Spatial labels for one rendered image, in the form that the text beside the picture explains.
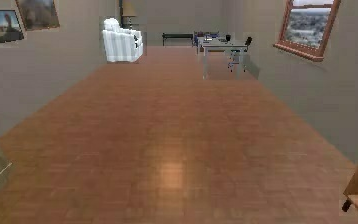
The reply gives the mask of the framed landscape picture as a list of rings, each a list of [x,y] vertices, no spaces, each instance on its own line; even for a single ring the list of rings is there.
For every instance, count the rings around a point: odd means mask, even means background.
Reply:
[[[14,10],[0,10],[0,44],[23,40],[24,34]]]

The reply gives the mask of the black low bench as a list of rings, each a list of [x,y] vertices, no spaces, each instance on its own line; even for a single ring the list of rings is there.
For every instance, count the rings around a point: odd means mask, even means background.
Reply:
[[[165,41],[167,39],[190,39],[191,46],[194,46],[194,35],[193,34],[184,34],[184,33],[162,33],[162,46],[165,46]]]

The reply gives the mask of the wooden framed window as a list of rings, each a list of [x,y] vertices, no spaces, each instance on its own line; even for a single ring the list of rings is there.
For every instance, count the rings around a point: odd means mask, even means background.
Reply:
[[[286,0],[275,48],[322,62],[341,0]]]

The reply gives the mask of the black office chair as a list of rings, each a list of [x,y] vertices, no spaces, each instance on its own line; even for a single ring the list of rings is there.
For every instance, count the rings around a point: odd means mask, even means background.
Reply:
[[[230,51],[230,59],[231,61],[228,63],[228,68],[230,71],[233,71],[233,67],[235,65],[239,65],[241,62],[240,57],[243,56],[245,53],[248,52],[249,46],[252,43],[253,38],[249,36],[245,41],[245,47],[242,50],[233,49]]]

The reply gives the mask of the floor lamp with beige shade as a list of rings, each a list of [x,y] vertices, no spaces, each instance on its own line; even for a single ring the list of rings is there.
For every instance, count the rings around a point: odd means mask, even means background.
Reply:
[[[122,27],[132,29],[132,19],[137,16],[131,0],[119,0]]]

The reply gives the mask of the framed brown picture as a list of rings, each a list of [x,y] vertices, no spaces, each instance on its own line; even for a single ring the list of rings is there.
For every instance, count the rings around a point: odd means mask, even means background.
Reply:
[[[60,26],[55,0],[15,0],[27,31]]]

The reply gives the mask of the grey metal desk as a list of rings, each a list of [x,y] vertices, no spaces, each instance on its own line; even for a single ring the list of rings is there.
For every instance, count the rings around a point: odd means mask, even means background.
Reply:
[[[226,40],[221,41],[218,38],[210,39],[207,37],[199,37],[197,39],[197,53],[200,53],[200,49],[203,49],[203,78],[206,79],[208,77],[207,57],[210,51],[223,51],[230,57],[230,51],[233,49],[242,50],[245,47],[245,41],[230,40],[227,42]],[[240,57],[240,64],[235,65],[237,67],[237,75],[247,70],[247,66],[244,63],[245,54]]]

